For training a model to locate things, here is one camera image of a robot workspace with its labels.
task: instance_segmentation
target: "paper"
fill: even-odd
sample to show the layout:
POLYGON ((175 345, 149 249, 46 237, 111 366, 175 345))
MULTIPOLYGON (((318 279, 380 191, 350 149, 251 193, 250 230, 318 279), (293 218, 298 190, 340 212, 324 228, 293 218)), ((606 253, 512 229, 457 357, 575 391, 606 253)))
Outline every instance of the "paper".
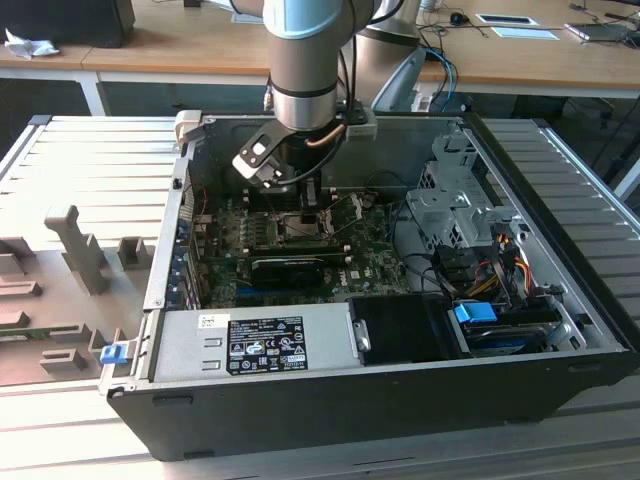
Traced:
POLYGON ((232 23, 264 23, 260 17, 254 17, 253 15, 245 15, 241 13, 234 13, 231 15, 232 23))
POLYGON ((7 41, 4 42, 4 46, 18 57, 31 60, 31 57, 60 53, 60 50, 56 50, 56 47, 49 40, 27 40, 16 37, 7 29, 4 32, 7 35, 7 41))
POLYGON ((560 40, 549 30, 535 30, 533 28, 491 27, 502 38, 529 38, 535 40, 560 40))

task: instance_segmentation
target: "yellow wire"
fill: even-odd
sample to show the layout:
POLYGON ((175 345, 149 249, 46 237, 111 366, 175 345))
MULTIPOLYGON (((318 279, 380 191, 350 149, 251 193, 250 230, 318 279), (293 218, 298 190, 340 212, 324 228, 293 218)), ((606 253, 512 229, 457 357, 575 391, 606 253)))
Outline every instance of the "yellow wire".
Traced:
POLYGON ((468 291, 467 295, 469 297, 473 297, 474 295, 477 295, 478 293, 482 293, 483 291, 487 290, 489 287, 494 285, 497 281, 498 281, 498 277, 497 277, 497 275, 494 275, 489 280, 484 282, 482 285, 479 285, 478 287, 474 288, 473 290, 468 291))

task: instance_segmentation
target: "motherboard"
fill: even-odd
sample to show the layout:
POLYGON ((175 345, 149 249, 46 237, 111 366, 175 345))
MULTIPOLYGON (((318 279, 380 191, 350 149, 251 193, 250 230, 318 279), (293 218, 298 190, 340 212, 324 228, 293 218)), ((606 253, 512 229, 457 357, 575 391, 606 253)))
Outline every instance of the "motherboard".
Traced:
POLYGON ((389 207, 364 192, 295 198, 229 197, 196 219, 203 308, 344 302, 409 292, 389 240, 389 207))

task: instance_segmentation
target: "metal bracket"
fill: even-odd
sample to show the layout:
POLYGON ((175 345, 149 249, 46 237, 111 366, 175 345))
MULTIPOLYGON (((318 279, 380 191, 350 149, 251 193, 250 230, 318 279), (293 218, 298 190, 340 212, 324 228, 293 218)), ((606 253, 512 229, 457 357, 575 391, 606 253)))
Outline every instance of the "metal bracket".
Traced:
POLYGON ((277 120, 265 124, 240 149, 233 159, 233 166, 247 180, 270 187, 282 175, 278 162, 271 157, 276 148, 295 134, 277 120))

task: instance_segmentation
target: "red wire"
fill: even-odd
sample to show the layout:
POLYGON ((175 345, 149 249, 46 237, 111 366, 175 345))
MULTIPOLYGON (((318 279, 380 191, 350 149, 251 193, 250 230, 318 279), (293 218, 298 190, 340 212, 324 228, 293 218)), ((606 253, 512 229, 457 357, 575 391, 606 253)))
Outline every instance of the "red wire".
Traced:
POLYGON ((474 274, 475 277, 475 281, 473 282, 474 285, 478 284, 478 272, 480 271, 480 269, 484 266, 484 265, 489 265, 491 262, 488 260, 485 260, 484 262, 480 263, 480 265, 478 265, 478 268, 476 268, 476 273, 474 274))

